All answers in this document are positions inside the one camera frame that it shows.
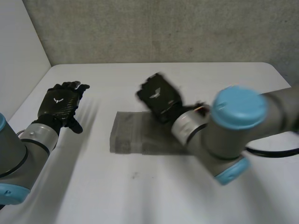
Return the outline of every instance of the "gray cloth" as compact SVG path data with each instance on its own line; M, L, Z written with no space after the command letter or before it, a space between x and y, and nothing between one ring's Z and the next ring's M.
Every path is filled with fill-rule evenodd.
M110 134L110 152L186 155L188 152L149 112L117 112Z

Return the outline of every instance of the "gray concrete wall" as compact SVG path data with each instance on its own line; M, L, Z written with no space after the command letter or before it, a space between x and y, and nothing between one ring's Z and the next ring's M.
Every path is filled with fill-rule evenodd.
M23 0L52 65L267 62L299 83L298 0Z

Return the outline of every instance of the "robotic hand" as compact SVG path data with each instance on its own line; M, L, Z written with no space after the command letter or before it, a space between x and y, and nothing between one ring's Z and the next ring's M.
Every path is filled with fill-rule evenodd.
M83 131L74 115L88 88L89 85L75 81L48 89L38 119L20 138L0 114L0 204L19 204L26 199L55 148L62 127L75 133Z
M69 127L74 133L82 133L81 125L75 120L75 111L78 108L80 99L89 85L81 84L78 81L65 82L62 85L56 84L48 89L43 102L38 111L38 123L43 122L56 123L59 121L61 127Z
M299 86L265 94L231 86L218 93L211 107L184 106L178 91L157 73L136 94L222 185L249 166L244 150L271 158L299 154L298 148L269 152L246 147L252 140L299 131Z

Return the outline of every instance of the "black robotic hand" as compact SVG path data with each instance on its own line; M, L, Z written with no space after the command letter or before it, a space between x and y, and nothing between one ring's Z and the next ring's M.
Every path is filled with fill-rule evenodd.
M38 110L38 120L34 123L46 124L58 134L61 127L69 127L75 133L83 132L74 115L84 91L89 87L75 81L65 82L62 85L56 84L48 89Z

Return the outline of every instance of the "black cable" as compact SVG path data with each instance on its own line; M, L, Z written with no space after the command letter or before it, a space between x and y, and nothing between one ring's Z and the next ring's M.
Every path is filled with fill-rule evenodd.
M256 150L252 148L245 148L249 153L257 156L262 156L262 157L268 157L268 158L283 158L283 157L289 157L293 155L298 155L299 154L299 148L291 149L291 150L285 150L285 151L261 151L261 150Z

